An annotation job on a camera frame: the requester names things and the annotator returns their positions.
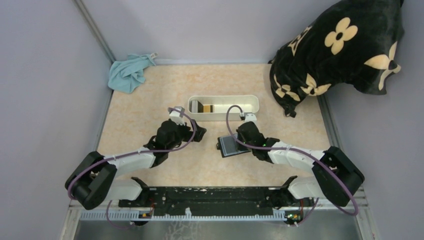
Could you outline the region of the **grey credit card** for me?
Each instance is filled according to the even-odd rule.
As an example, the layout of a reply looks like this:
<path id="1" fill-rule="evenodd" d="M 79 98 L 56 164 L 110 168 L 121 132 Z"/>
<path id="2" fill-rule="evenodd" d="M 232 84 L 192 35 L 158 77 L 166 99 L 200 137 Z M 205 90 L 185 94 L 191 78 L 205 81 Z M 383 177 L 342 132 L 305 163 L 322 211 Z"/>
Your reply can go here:
<path id="1" fill-rule="evenodd" d="M 220 138 L 220 149 L 223 157 L 229 157 L 238 153 L 237 142 L 234 138 L 229 136 L 223 136 Z"/>

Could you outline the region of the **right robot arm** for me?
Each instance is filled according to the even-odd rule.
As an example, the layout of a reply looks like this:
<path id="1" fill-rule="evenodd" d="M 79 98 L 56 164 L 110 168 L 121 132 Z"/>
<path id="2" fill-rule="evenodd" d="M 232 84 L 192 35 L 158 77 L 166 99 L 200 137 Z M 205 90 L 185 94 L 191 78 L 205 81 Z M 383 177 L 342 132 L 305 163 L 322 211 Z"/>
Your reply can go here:
<path id="1" fill-rule="evenodd" d="M 238 143 L 247 147 L 260 161 L 287 165 L 311 173 L 312 177 L 296 177 L 287 187 L 294 199 L 324 198 L 345 207 L 365 181 L 363 173 L 338 147 L 311 150 L 264 137 L 256 124 L 245 122 L 236 129 Z"/>

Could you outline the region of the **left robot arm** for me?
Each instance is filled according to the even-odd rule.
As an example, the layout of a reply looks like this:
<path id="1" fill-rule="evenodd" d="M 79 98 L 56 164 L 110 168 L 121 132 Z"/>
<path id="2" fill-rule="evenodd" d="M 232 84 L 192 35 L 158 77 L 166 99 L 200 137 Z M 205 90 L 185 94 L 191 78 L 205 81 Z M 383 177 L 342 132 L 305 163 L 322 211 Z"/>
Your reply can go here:
<path id="1" fill-rule="evenodd" d="M 119 180 L 118 177 L 140 169 L 150 169 L 163 163 L 170 152 L 176 152 L 190 142 L 200 142 L 207 132 L 195 120 L 194 129 L 171 119 L 164 121 L 156 135 L 136 151 L 118 156 L 104 156 L 90 152 L 65 182 L 71 199 L 86 210 L 97 208 L 107 201 L 134 201 L 148 191 L 147 185 L 137 177 Z"/>

